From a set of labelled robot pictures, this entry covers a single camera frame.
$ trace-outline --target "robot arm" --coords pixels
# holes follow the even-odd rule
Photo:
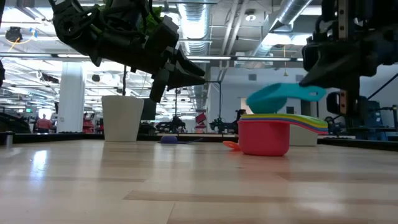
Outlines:
[[[315,32],[302,50],[308,74],[300,85],[340,88],[329,94],[328,111],[366,117],[359,78],[398,62],[397,13],[398,0],[323,0]],[[331,22],[327,31],[320,30],[322,21]]]
[[[102,58],[152,74],[150,98],[159,102],[167,90],[202,85],[205,72],[175,49],[177,29],[171,18],[162,20],[152,11],[152,0],[112,0],[104,9],[84,10],[76,0],[49,0],[58,38],[99,67]],[[153,33],[139,32],[151,13],[158,22]]]

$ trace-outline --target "ceiling light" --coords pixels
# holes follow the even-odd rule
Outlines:
[[[231,60],[228,56],[189,56],[187,58],[190,60]]]
[[[6,105],[4,105],[3,107],[10,108],[10,109],[25,109],[25,106],[6,106]]]
[[[260,61],[260,62],[288,62],[290,58],[278,57],[237,57],[236,60],[241,61]]]
[[[288,45],[291,44],[292,41],[289,35],[284,34],[268,34],[261,42],[263,45]]]
[[[307,44],[307,38],[309,38],[311,36],[312,36],[312,34],[295,35],[292,38],[292,44],[294,44],[294,45],[306,45]]]
[[[58,54],[58,57],[89,58],[89,56],[80,55],[80,54]]]
[[[30,53],[0,53],[0,57],[51,57],[50,54],[30,54]]]
[[[36,78],[42,78],[43,74],[39,71],[36,71]]]
[[[255,15],[247,15],[246,16],[246,21],[251,22],[251,21],[254,21],[254,20],[256,20],[256,16]]]
[[[247,21],[251,22],[251,21],[254,21],[256,19],[256,16],[254,15],[255,11],[256,10],[254,10],[254,9],[246,10],[246,12],[244,14],[246,15],[246,20]]]

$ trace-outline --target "orange object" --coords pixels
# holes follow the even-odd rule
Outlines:
[[[44,128],[44,129],[50,129],[52,127],[52,123],[50,120],[40,118],[36,122],[37,128]]]
[[[241,148],[239,147],[239,144],[236,144],[235,142],[232,141],[223,141],[223,144],[226,147],[230,147],[232,149],[232,151],[240,151]]]

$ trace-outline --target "machine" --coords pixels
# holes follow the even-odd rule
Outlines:
[[[315,32],[302,49],[308,74],[300,85],[340,88],[328,95],[328,111],[365,119],[359,78],[398,62],[397,13],[398,0],[323,0]],[[327,30],[320,30],[321,22],[330,23]]]
[[[156,125],[156,129],[159,133],[185,133],[185,122],[183,122],[178,116],[174,116],[172,121],[159,122]]]

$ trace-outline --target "teal measuring cup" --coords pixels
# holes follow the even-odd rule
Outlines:
[[[250,95],[246,104],[256,114],[276,113],[285,106],[288,98],[318,101],[325,94],[326,90],[318,86],[301,87],[298,83],[275,83]]]

